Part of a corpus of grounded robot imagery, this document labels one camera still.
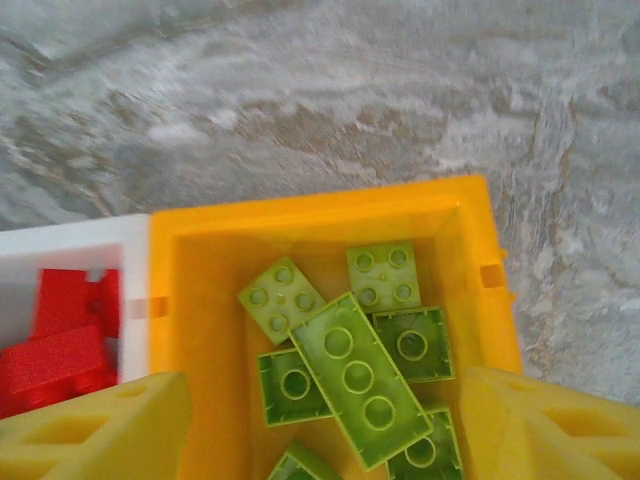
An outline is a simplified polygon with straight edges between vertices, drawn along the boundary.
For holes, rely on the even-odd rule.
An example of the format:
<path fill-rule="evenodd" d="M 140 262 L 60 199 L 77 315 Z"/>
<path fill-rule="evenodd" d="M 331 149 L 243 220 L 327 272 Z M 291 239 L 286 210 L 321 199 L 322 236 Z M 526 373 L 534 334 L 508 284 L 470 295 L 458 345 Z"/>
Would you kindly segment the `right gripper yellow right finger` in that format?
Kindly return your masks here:
<path fill-rule="evenodd" d="M 636 407 L 503 370 L 466 371 L 459 401 L 480 479 L 636 479 Z"/>

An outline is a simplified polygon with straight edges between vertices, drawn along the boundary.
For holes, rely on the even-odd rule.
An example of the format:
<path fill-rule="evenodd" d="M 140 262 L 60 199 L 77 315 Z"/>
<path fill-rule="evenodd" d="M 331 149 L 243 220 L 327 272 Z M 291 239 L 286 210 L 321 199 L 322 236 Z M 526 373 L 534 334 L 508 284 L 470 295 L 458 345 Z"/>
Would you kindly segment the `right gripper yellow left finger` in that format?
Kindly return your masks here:
<path fill-rule="evenodd" d="M 162 372 L 6 418 L 4 479 L 174 479 L 192 417 L 182 372 Z"/>

